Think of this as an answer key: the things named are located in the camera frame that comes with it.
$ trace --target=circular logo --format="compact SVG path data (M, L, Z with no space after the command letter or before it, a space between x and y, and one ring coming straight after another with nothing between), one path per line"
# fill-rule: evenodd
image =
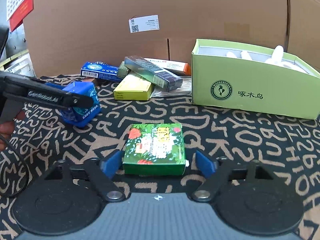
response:
M210 88L211 95L217 100L226 100L232 95L232 86L225 80L218 80Z
M95 64L88 65L88 68L93 69L93 70L100 70L100 69L102 69L101 66L95 65Z

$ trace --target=yellow box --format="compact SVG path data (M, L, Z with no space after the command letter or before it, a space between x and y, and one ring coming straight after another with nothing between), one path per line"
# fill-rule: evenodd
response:
M137 73L130 72L113 90L116 100L149 100L153 84Z

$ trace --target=gray ribbed surface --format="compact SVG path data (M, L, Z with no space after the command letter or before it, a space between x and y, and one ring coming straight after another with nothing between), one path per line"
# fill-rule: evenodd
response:
M43 237L22 233L18 240L299 240L295 234L256 237L226 226L209 204L196 203L185 193L132 193L108 204L91 225L65 236Z

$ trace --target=green floral box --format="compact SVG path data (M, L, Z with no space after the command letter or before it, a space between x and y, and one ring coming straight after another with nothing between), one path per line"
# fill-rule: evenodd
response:
M182 175L186 157L180 123L133 124L126 144L126 174Z

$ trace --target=light green box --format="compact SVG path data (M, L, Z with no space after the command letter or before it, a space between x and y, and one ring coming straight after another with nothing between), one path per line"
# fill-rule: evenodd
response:
M242 50L247 50L253 61L241 59ZM228 51L238 58L226 57ZM264 63L273 51L245 43L197 39L191 53L193 103L316 119L320 74L289 53L284 53L283 61L307 73Z

